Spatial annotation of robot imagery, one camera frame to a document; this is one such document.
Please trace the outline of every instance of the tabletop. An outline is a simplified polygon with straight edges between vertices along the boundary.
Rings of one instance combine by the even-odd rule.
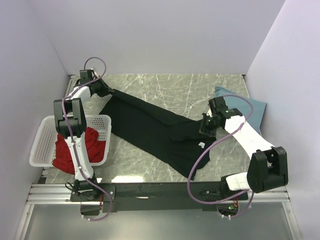
[[[71,92],[77,77],[71,78]],[[108,74],[103,80],[111,87],[148,103],[172,111],[192,120],[200,120],[209,110],[215,86],[222,86],[236,94],[248,97],[243,76],[240,74]],[[83,104],[86,115],[98,115],[109,96],[93,95]],[[217,130],[216,138],[227,135]],[[220,181],[222,176],[245,172],[250,159],[240,144],[230,137],[210,150],[210,161],[197,170],[195,181]],[[93,167],[102,183],[110,182],[186,182],[187,179],[167,163],[111,134],[107,160]],[[74,176],[51,167],[46,184],[73,182]]]

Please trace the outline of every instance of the teal fabric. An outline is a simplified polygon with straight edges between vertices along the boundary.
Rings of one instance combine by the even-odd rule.
[[[223,97],[227,94],[235,93],[222,86],[216,86],[214,89],[214,97]],[[253,114],[248,119],[248,123],[254,128],[254,130],[260,133],[260,124],[267,104],[265,102],[257,101],[248,97],[246,97],[246,99],[253,105]],[[251,112],[251,107],[240,98],[226,96],[224,100],[230,109],[238,109],[244,116],[247,116]]]

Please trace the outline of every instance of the black pants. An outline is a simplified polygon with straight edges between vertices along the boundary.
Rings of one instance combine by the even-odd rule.
[[[118,90],[111,94],[112,98],[100,114],[111,117],[112,133],[168,163],[186,178],[198,157],[216,140],[199,133],[200,121]],[[209,160],[207,153],[197,169],[203,168]]]

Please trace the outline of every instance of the white laundry basket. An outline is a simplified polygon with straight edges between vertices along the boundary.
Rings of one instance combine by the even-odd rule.
[[[107,115],[86,115],[87,127],[99,133],[98,140],[106,141],[102,161],[93,162],[91,166],[100,166],[107,160],[111,135],[111,118]],[[53,167],[52,161],[56,158],[57,131],[55,117],[47,116],[41,122],[36,133],[29,163],[34,167]]]

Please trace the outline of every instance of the red cloth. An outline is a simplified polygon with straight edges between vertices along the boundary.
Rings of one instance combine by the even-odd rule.
[[[91,127],[85,130],[84,140],[90,163],[99,163],[104,158],[106,141],[98,140],[99,133]],[[61,171],[75,175],[74,163],[69,147],[61,134],[57,135],[55,142],[55,159],[52,165]]]

